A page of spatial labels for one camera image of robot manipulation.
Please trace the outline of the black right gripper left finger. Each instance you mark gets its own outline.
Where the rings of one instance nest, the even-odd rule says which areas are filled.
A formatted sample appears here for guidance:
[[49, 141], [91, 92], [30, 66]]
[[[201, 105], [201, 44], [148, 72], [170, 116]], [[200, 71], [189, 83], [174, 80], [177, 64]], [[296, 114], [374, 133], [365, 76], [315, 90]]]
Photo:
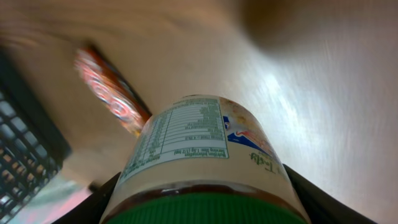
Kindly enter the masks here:
[[98, 224], [109, 203], [121, 172], [53, 224]]

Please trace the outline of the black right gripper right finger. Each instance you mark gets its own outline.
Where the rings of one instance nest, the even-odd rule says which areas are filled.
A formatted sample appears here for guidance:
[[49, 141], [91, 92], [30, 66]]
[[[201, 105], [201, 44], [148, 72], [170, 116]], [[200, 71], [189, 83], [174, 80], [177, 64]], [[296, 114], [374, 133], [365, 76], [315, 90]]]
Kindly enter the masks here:
[[286, 164], [284, 168], [312, 223], [376, 224], [328, 195]]

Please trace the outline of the red Top chocolate bar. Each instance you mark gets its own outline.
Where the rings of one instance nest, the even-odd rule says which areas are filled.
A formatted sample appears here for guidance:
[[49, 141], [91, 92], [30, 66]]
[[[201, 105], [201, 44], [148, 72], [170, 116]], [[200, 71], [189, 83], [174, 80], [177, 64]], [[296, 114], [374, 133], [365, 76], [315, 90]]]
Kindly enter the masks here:
[[152, 113], [114, 64], [89, 44], [76, 50], [75, 67], [84, 83], [122, 127], [138, 136]]

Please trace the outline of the green lid jar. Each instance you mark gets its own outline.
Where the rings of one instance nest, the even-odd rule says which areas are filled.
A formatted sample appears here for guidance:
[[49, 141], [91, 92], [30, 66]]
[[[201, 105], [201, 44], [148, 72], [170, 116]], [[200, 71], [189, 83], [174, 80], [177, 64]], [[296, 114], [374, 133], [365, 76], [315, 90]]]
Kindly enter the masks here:
[[146, 122], [101, 223], [309, 223], [257, 119], [210, 95]]

